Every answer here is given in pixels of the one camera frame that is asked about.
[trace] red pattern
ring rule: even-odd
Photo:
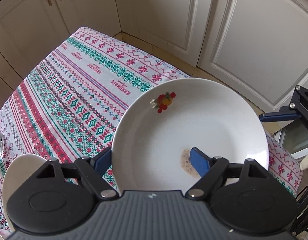
[[[88,84],[85,79],[81,77],[81,75],[77,74],[72,68],[70,68],[56,53],[52,52],[53,57],[55,57],[61,64],[64,66],[78,81],[80,81],[86,88],[88,88],[95,96],[97,96],[103,103],[105,103],[112,111],[117,113],[120,116],[123,116],[123,112],[117,109],[112,103],[110,103],[109,98],[105,98],[103,95],[99,93],[93,86]]]
[[[138,67],[138,69],[139,69],[139,73],[147,73],[148,72],[148,70],[147,70],[147,67],[146,66],[140,66],[140,67]]]
[[[156,81],[161,81],[161,75],[160,75],[160,74],[152,75],[152,80],[153,80],[154,82],[156,82]]]
[[[119,59],[119,58],[124,58],[124,53],[117,53],[116,59]]]
[[[299,163],[272,137],[268,134],[266,136],[269,149],[268,171],[278,178],[287,190],[296,195],[300,179],[303,175]]]
[[[112,53],[114,51],[114,48],[107,48],[106,53]]]
[[[174,72],[172,72],[172,71],[165,72],[163,68],[159,68],[159,67],[158,67],[158,64],[157,64],[157,63],[156,63],[156,64],[152,64],[152,62],[151,62],[150,60],[146,60],[145,58],[147,58],[148,56],[146,56],[146,57],[143,56],[143,58],[141,58],[138,54],[135,55],[133,51],[129,51],[128,49],[124,49],[124,47],[126,47],[124,44],[122,44],[122,43],[115,43],[116,40],[111,39],[111,40],[109,41],[108,38],[107,38],[106,36],[102,36],[102,37],[101,37],[100,34],[99,34],[98,32],[93,32],[92,30],[90,30],[90,29],[88,29],[88,28],[86,28],[85,31],[88,32],[88,33],[84,33],[84,32],[80,29],[80,32],[83,32],[84,34],[89,34],[89,35],[93,36],[94,38],[98,38],[98,39],[101,39],[102,41],[106,41],[106,42],[109,43],[109,45],[110,45],[110,44],[114,44],[117,48],[122,49],[123,52],[126,51],[129,55],[132,54],[134,57],[138,57],[139,60],[140,60],[140,62],[147,64],[147,66],[150,67],[151,69],[153,69],[153,68],[151,67],[151,66],[153,66],[153,67],[156,68],[156,70],[160,70],[160,71],[162,71],[164,74],[168,74],[169,77],[164,75],[166,78],[168,78],[168,79],[172,79],[172,77],[173,77],[173,78],[177,78],[177,76],[171,74],[171,73],[174,73]]]
[[[128,66],[132,71],[135,71],[135,69],[134,68],[132,68],[131,67],[131,65],[134,65],[135,64],[135,59],[132,59],[132,60],[127,60],[128,62],[127,63],[124,63],[124,62],[122,62],[122,61],[120,61],[120,60],[118,60],[119,62],[121,62],[121,63],[123,63],[124,65],[126,65],[126,66]],[[143,75],[143,74],[141,74],[141,76],[143,76],[145,79],[147,79],[148,81],[150,81],[150,82],[152,82],[152,83],[154,83],[155,85],[157,85],[155,82],[153,82],[151,79],[149,79],[147,76],[145,76],[145,75]]]
[[[35,103],[33,102],[33,99],[31,98],[29,91],[27,90],[26,86],[22,82],[20,85],[20,88],[23,91],[23,94],[25,96],[25,99],[27,101],[27,105],[29,106],[33,117],[35,118],[35,121],[37,122],[38,126],[43,132],[44,137],[49,142],[49,144],[52,146],[53,151],[57,154],[57,157],[62,163],[65,162],[71,162],[70,158],[67,156],[67,154],[62,149],[61,145],[58,143],[57,139],[54,137],[53,133],[49,130],[48,125],[44,122],[42,119],[42,116],[40,115]],[[41,155],[43,152],[46,152],[46,149],[44,147],[40,148],[38,150],[38,153]]]
[[[36,133],[32,124],[27,121],[29,119],[29,116],[24,108],[24,105],[22,103],[20,96],[17,93],[14,93],[13,96],[14,96],[14,101],[18,108],[18,112],[21,114],[23,125],[26,128],[26,132],[32,141],[32,145],[34,149],[37,151],[38,155],[40,155],[41,157],[50,159],[48,152],[46,151],[44,145],[41,143],[41,140],[39,139],[40,135]]]

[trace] patterned tablecloth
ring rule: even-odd
[[[77,30],[29,74],[0,111],[5,138],[0,156],[0,228],[8,230],[3,178],[17,156],[33,153],[62,163],[94,156],[111,146],[124,112],[141,93],[182,77],[188,76],[140,49],[86,27]],[[281,182],[291,172],[288,186],[294,194],[299,167],[291,159],[292,168],[286,166],[283,157],[271,154],[270,162],[277,165],[271,172]],[[111,169],[104,178],[115,187]]]

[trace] green pattern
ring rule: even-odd
[[[285,188],[289,193],[291,193],[291,194],[294,196],[295,192],[293,191],[293,189],[292,189],[288,184],[286,184],[286,183],[285,183],[283,180],[281,180],[279,177],[275,176],[275,174],[274,174],[273,172],[269,171],[269,173],[272,174],[273,177],[274,177],[275,179],[277,179],[277,181],[278,181],[280,184],[282,184],[282,185],[284,186],[284,188]]]
[[[104,132],[105,126],[101,126],[97,128],[96,135],[100,135]]]
[[[83,44],[82,42],[77,41],[75,38],[70,37],[67,39],[67,42],[88,55],[93,60],[102,64],[105,68],[110,69],[110,71],[114,72],[118,77],[124,78],[125,82],[129,82],[132,86],[139,88],[141,92],[145,92],[151,88],[151,84],[149,82],[146,82],[141,77],[135,76],[133,72],[127,70],[125,67],[121,67],[119,63],[115,63],[114,60],[109,59],[107,56]]]
[[[19,95],[19,97],[20,97],[20,99],[21,99],[21,102],[22,102],[22,104],[23,104],[23,107],[24,107],[24,109],[25,109],[25,111],[26,111],[26,113],[27,113],[27,115],[28,115],[28,117],[29,117],[29,119],[30,119],[30,122],[31,122],[31,124],[32,124],[32,126],[33,126],[33,128],[34,128],[34,130],[35,130],[35,132],[36,132],[36,134],[39,134],[39,135],[40,135],[40,136],[39,136],[39,140],[41,141],[41,144],[42,144],[42,145],[44,146],[44,148],[46,149],[46,151],[47,151],[47,153],[49,154],[50,158],[55,158],[56,156],[51,152],[49,146],[47,145],[47,143],[46,143],[45,140],[43,139],[43,137],[42,137],[42,135],[41,135],[41,132],[38,130],[38,128],[37,128],[37,126],[36,126],[36,124],[35,124],[35,121],[33,120],[33,117],[32,117],[32,115],[31,115],[30,112],[29,112],[29,109],[28,109],[28,107],[27,107],[27,104],[25,103],[25,100],[24,100],[23,95],[22,95],[22,93],[21,93],[20,87],[18,87],[18,88],[16,89],[16,91],[17,91],[17,93],[18,93],[18,95]]]

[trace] cabinet door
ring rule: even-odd
[[[199,67],[265,112],[308,88],[308,0],[218,0]]]
[[[115,0],[56,1],[70,33],[74,33],[81,26],[109,36],[121,31]]]
[[[116,0],[123,32],[197,65],[211,0]]]
[[[69,32],[55,0],[1,0],[0,52],[25,78]]]
[[[23,79],[15,72],[0,53],[0,78],[12,89],[16,89]]]

